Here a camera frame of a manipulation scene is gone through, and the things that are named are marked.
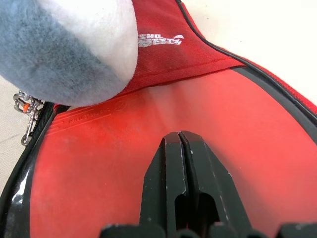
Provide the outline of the gray and white plush toy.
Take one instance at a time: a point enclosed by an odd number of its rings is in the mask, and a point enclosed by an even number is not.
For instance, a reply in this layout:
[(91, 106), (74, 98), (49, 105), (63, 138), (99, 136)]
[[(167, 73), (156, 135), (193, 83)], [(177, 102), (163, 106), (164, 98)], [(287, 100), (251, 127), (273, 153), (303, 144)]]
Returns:
[(35, 98), (89, 106), (132, 79), (132, 0), (0, 0), (0, 76)]

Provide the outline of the metal zipper pull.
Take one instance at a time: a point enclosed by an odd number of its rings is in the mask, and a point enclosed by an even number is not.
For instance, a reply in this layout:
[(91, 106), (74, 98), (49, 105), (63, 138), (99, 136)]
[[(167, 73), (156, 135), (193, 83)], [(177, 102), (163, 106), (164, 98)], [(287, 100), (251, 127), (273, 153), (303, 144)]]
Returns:
[(28, 125), (26, 132), (22, 136), (21, 144), (27, 146), (32, 139), (32, 131), (36, 122), (39, 119), (42, 105), (44, 104), (41, 100), (26, 94), (22, 91), (13, 95), (14, 109), (24, 115), (28, 116)]

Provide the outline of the red paddle case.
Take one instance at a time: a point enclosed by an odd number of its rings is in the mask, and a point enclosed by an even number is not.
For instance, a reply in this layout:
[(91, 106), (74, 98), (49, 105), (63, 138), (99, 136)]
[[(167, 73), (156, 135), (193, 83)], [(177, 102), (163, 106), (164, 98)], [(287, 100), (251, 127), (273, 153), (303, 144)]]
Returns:
[[(119, 94), (94, 105), (75, 107), (40, 99), (44, 104), (39, 119), (33, 127), (32, 139), (25, 146), (0, 196), (0, 238), (32, 238), (30, 198), (35, 163), (44, 137), (53, 120), (60, 113), (93, 107), (149, 87), (246, 67), (261, 75), (309, 118), (317, 116), (317, 106), (273, 73), (210, 43), (197, 28), (182, 0), (132, 0), (132, 2), (138, 30), (138, 58), (132, 79)], [(221, 222), (211, 225), (208, 230), (193, 230), (189, 227), (190, 197), (187, 175), (185, 178), (186, 225), (158, 225), (140, 223), (140, 221), (135, 224), (112, 223), (101, 229), (98, 238), (317, 238), (317, 222), (283, 223), (272, 237), (255, 229), (252, 224), (249, 230), (234, 230)]]

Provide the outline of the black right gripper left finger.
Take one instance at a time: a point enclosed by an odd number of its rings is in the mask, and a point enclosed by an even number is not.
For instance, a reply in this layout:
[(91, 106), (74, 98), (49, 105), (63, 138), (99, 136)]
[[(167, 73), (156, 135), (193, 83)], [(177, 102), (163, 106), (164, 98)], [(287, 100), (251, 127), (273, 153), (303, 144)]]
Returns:
[(145, 173), (140, 223), (187, 224), (184, 151), (177, 132), (164, 136)]

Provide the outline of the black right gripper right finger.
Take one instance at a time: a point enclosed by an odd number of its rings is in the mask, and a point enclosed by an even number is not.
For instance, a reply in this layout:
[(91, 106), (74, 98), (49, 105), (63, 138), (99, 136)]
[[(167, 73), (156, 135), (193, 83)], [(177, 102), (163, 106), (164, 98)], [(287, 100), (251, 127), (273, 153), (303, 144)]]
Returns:
[(185, 150), (193, 230), (208, 230), (221, 222), (234, 230), (251, 229), (232, 176), (200, 135), (180, 132)]

